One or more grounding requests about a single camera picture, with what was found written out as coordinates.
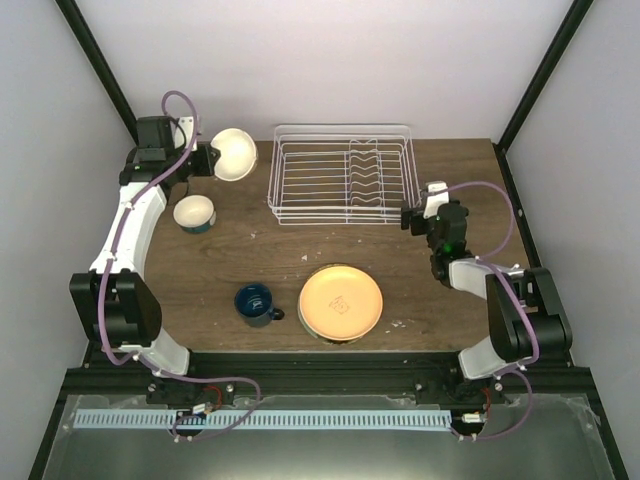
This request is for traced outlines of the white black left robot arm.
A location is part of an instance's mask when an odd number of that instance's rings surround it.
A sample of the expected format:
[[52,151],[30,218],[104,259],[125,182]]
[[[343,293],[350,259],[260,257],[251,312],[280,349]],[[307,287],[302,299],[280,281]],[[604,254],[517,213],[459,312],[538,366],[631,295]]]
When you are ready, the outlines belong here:
[[119,174],[118,207],[107,239],[89,270],[72,275],[69,290],[89,341],[122,365],[140,361],[171,377],[170,393],[196,402],[203,377],[188,369],[190,351],[162,326],[159,301],[144,281],[156,224],[172,188],[192,176],[210,176],[218,150],[198,139],[198,116],[142,117],[138,144]]

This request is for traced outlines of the teal cup white interior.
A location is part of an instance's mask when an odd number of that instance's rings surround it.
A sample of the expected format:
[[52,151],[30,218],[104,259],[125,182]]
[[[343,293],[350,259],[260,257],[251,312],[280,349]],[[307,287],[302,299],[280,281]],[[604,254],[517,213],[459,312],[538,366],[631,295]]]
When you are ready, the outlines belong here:
[[199,234],[208,231],[215,224],[217,212],[208,197],[189,195],[176,204],[173,219],[183,231]]

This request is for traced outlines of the dark blue mug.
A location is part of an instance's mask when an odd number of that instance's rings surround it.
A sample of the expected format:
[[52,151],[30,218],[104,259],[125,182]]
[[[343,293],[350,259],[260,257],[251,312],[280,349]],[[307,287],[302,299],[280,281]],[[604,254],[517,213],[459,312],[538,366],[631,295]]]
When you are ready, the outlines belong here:
[[234,298],[234,308],[252,328],[264,328],[271,322],[285,317],[285,312],[274,305],[271,290],[261,283],[240,288]]

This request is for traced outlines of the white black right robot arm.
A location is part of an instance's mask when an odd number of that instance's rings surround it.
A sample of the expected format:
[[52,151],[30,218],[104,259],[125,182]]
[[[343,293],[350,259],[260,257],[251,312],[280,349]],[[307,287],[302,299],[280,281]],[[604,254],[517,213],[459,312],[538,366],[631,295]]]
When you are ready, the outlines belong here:
[[572,330],[551,272],[543,267],[497,266],[467,248],[469,210],[459,201],[435,209],[403,205],[401,228],[423,236],[431,250],[431,272],[449,289],[486,301],[488,336],[458,354],[460,368],[444,378],[447,396],[472,399],[480,379],[500,377],[544,358],[566,355]]

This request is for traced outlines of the large cream ceramic bowl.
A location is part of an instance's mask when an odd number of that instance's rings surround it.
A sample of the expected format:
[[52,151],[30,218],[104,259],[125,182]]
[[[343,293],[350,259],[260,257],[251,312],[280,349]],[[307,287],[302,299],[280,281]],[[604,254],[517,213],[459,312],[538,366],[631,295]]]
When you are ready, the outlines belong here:
[[220,152],[214,166],[216,178],[235,182],[247,177],[256,167],[258,150],[252,137],[244,130],[228,128],[220,131],[210,142]]

